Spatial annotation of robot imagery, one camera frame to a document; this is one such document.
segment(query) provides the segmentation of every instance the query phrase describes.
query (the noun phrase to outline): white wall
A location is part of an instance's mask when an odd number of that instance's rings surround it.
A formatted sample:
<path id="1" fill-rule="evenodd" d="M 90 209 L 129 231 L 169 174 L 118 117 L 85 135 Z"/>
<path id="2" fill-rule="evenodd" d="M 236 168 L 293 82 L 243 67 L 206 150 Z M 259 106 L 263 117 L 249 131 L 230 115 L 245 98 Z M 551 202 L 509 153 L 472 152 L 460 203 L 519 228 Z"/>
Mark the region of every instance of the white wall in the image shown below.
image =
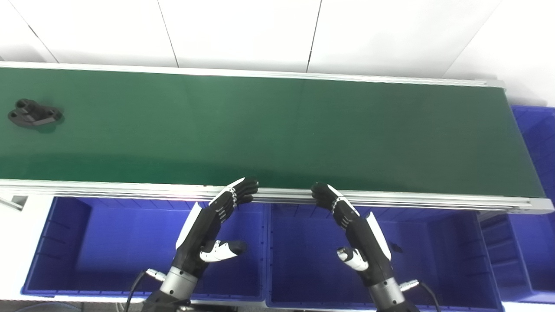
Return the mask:
<path id="1" fill-rule="evenodd" d="M 10 1 L 61 63 L 177 66 L 156 0 Z"/>
<path id="2" fill-rule="evenodd" d="M 8 0 L 0 0 L 0 58 L 4 61 L 56 61 Z"/>
<path id="3" fill-rule="evenodd" d="M 554 15 L 542 0 L 0 0 L 0 58 L 497 78 L 511 103 L 555 107 Z"/>
<path id="4" fill-rule="evenodd" d="M 555 107 L 555 2 L 503 0 L 445 73 L 497 78 L 511 104 Z"/>

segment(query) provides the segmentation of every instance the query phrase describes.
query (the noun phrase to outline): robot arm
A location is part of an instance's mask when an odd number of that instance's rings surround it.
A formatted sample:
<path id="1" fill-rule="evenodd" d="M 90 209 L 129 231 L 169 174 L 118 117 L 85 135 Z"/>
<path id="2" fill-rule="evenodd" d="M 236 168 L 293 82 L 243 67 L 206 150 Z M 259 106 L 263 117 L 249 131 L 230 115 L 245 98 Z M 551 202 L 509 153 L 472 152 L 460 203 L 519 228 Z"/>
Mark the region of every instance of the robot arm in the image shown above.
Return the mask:
<path id="1" fill-rule="evenodd" d="M 206 208 L 193 206 L 176 242 L 171 268 L 159 290 L 143 304 L 144 312 L 175 312 L 190 304 L 198 279 L 209 263 L 235 257 L 246 250 L 243 241 L 220 241 L 220 227 L 237 205 L 252 202 L 258 191 L 258 181 L 241 178 L 225 187 Z"/>
<path id="2" fill-rule="evenodd" d="M 351 247 L 337 250 L 337 256 L 353 268 L 368 287 L 378 312 L 417 312 L 397 284 L 391 267 L 391 252 L 373 213 L 361 217 L 351 203 L 331 185 L 312 186 L 316 205 L 332 212 L 345 230 Z"/>

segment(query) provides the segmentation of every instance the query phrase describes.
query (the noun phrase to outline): blue plastic bin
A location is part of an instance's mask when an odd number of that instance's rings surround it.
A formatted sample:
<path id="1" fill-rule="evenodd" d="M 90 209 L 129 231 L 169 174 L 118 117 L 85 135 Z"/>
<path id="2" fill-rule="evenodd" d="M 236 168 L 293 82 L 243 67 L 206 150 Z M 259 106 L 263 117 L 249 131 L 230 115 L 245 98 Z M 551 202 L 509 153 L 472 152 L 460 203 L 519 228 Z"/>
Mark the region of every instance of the blue plastic bin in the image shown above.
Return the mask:
<path id="1" fill-rule="evenodd" d="M 475 212 L 372 208 L 392 250 L 399 283 L 427 283 L 443 311 L 502 311 Z M 359 208 L 361 215 L 370 208 Z M 290 309 L 373 309 L 359 276 L 336 249 L 348 246 L 330 213 L 314 205 L 272 205 L 266 304 Z M 406 293 L 435 311 L 420 288 Z"/>
<path id="2" fill-rule="evenodd" d="M 555 200 L 555 109 L 513 106 L 546 196 Z M 481 223 L 503 301 L 555 303 L 555 213 Z"/>
<path id="3" fill-rule="evenodd" d="M 127 296 L 141 270 L 169 270 L 193 204 L 55 198 L 22 294 Z M 266 204 L 244 204 L 222 225 L 218 239 L 244 240 L 248 250 L 210 264 L 193 299 L 264 300 L 268 210 Z M 145 279 L 135 296 L 146 297 L 159 286 Z"/>

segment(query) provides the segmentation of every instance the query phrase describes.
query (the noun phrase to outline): robotic thumb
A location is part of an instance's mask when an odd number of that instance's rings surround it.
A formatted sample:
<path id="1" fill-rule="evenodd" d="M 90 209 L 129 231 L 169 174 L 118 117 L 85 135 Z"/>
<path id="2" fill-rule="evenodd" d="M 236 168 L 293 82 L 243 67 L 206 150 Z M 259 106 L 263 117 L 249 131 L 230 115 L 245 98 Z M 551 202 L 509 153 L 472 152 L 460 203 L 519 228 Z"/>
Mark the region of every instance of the robotic thumb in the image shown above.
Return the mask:
<path id="1" fill-rule="evenodd" d="M 200 259 L 204 262 L 218 262 L 238 256 L 246 251 L 246 243 L 241 240 L 211 240 L 200 251 Z"/>
<path id="2" fill-rule="evenodd" d="M 337 250 L 337 256 L 353 270 L 364 271 L 368 269 L 368 262 L 356 248 L 341 247 Z"/>

